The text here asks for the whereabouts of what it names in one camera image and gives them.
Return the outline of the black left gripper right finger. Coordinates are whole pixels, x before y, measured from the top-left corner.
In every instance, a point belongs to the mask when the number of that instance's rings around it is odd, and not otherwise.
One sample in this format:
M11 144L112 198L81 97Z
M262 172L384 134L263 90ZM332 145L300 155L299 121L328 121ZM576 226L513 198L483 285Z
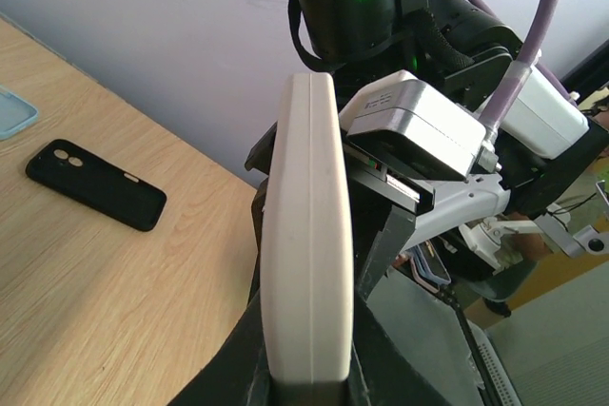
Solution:
M448 405L444 397L400 353L364 299L354 301L354 334L346 405Z

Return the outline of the light blue phone case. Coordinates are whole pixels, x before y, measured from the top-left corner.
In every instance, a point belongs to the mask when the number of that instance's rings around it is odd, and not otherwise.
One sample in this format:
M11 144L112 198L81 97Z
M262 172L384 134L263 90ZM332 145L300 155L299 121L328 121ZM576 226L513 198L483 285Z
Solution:
M5 87L1 87L0 103L1 141L32 126L38 119L39 111L34 105Z

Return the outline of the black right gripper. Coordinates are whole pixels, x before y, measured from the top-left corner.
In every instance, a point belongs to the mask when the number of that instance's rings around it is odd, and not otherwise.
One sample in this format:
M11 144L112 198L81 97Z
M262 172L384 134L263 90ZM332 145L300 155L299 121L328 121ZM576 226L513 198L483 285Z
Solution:
M268 175L275 144L277 124L273 125L250 149L246 170L256 169ZM416 216L430 210L433 188L420 187L406 180L406 187L420 194L420 201L389 184L387 168L365 164L348 151L344 143L345 169L351 210L355 289L367 300L386 270L414 234ZM260 288L260 252L267 178L259 185L251 204L251 216L258 256L248 301Z

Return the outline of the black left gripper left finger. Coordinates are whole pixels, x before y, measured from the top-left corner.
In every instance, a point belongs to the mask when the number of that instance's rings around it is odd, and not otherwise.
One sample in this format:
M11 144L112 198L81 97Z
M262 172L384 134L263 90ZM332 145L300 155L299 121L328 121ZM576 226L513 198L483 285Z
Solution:
M246 309L212 360L171 405L271 405L262 326L260 264L255 263Z

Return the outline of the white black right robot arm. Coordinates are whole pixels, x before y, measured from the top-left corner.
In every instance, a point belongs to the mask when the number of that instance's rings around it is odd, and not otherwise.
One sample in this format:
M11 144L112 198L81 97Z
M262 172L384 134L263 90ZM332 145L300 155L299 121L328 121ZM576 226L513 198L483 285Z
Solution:
M557 203L608 132L538 70L556 3L520 39L466 0L288 0L306 72L246 159L265 311L345 316L408 250L442 285L489 278L507 236L607 253Z

